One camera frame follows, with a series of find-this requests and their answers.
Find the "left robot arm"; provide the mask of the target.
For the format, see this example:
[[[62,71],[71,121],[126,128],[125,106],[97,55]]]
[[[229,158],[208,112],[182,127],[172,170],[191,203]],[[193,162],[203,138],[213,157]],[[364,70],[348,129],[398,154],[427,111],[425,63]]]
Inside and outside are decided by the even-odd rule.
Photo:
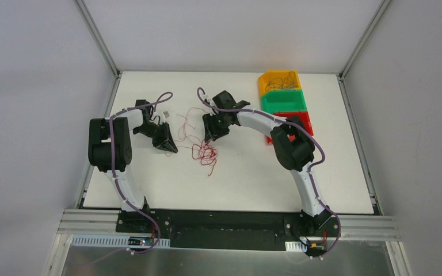
[[[130,224],[141,233],[147,232],[155,222],[131,169],[132,136],[141,134],[150,138],[156,150],[178,152],[169,123],[157,112],[157,105],[162,102],[138,99],[132,108],[89,121],[89,163],[112,183],[121,201],[121,211],[131,217]]]

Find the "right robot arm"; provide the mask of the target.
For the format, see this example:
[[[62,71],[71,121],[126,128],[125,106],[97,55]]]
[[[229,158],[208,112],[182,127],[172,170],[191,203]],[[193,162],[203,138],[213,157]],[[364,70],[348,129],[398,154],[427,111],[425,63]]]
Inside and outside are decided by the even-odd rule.
[[[313,236],[323,232],[332,213],[320,195],[313,171],[317,165],[314,151],[321,150],[321,146],[306,131],[299,117],[285,118],[251,109],[249,102],[236,102],[227,91],[210,98],[199,87],[197,96],[211,109],[202,116],[206,143],[228,135],[232,125],[253,129],[272,139],[278,162],[291,173],[296,183],[302,202],[304,230]]]

